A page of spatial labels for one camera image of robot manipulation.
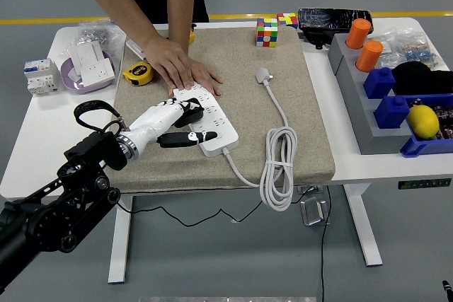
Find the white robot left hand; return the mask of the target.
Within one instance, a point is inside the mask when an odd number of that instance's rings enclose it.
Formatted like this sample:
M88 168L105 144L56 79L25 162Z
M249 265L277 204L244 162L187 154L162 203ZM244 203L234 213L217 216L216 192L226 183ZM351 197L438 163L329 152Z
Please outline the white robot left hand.
M132 158L138 158L148 144L180 148L194 146L217 138L216 132L171 132L174 127L184 127L203 117L204 108L196 98L179 100L171 98L150 107L137 118L117 140Z

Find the person's right hand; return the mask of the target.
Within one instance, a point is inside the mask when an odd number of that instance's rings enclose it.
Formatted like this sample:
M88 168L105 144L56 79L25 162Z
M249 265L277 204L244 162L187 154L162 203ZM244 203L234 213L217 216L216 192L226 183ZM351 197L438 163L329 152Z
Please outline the person's right hand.
M166 82L170 91L189 89L193 85L188 56L178 43L154 31L141 47L148 63Z

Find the person's left hand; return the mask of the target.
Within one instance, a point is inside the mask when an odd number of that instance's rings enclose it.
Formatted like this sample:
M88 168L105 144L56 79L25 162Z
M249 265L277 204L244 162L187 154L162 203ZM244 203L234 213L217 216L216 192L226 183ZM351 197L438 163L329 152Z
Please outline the person's left hand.
M195 83L204 87L213 95L221 95L219 85L223 83L221 76L202 62L187 57L186 64L181 62L167 62L164 70L167 74L168 95L174 90L189 89Z

